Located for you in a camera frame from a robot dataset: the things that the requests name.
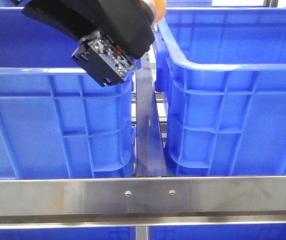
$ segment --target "metal frame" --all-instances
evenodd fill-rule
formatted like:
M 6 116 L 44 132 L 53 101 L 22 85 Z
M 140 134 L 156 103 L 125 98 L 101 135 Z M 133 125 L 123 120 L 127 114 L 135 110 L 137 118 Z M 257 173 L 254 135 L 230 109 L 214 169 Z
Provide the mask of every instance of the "metal frame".
M 0 229 L 286 223 L 286 176 L 166 176 L 147 56 L 136 72 L 137 176 L 0 181 Z
M 264 5 L 268 8 L 277 8 L 279 0 L 264 0 Z

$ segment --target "crate rim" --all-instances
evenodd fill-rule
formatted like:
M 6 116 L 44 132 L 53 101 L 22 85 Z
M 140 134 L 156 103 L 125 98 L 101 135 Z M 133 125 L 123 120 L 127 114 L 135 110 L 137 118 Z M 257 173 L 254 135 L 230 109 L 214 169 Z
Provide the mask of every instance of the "crate rim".
M 259 11 L 278 11 L 284 12 L 286 8 L 266 8 L 266 7 L 169 7 L 168 10 L 198 10 L 198 11 L 235 11 L 244 12 L 248 10 L 259 10 Z M 173 63 L 181 66 L 185 69 L 197 71 L 214 71 L 214 72 L 229 72 L 229 71 L 270 71 L 286 70 L 286 63 L 264 63 L 264 64 L 252 64 L 252 63 L 237 63 L 237 64 L 210 64 L 210 63 L 196 63 L 189 61 L 178 46 L 177 41 L 172 35 L 166 17 L 158 22 L 158 29 L 161 33 L 162 38 L 167 46 L 168 52 L 171 56 Z
M 86 75 L 86 72 L 81 69 L 80 67 L 0 67 L 0 75 L 16 75 L 16 74 L 22 74 L 22 75 L 50 75 L 50 74 L 79 74 L 79 75 Z

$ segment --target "screw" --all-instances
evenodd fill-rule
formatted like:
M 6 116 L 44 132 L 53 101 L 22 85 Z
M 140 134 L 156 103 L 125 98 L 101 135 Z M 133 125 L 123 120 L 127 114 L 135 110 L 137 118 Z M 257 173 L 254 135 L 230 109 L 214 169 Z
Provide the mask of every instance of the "screw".
M 96 42 L 95 45 L 94 45 L 94 49 L 96 50 L 96 52 L 98 54 L 101 54 L 103 51 L 102 51 L 102 45 L 99 43 L 99 42 Z
M 125 196 L 129 197 L 129 196 L 131 196 L 131 195 L 132 195 L 132 192 L 131 192 L 131 191 L 126 191 L 126 192 L 125 192 Z
M 169 190 L 168 193 L 169 193 L 170 196 L 173 196 L 173 195 L 175 195 L 176 191 L 172 189 L 172 190 Z

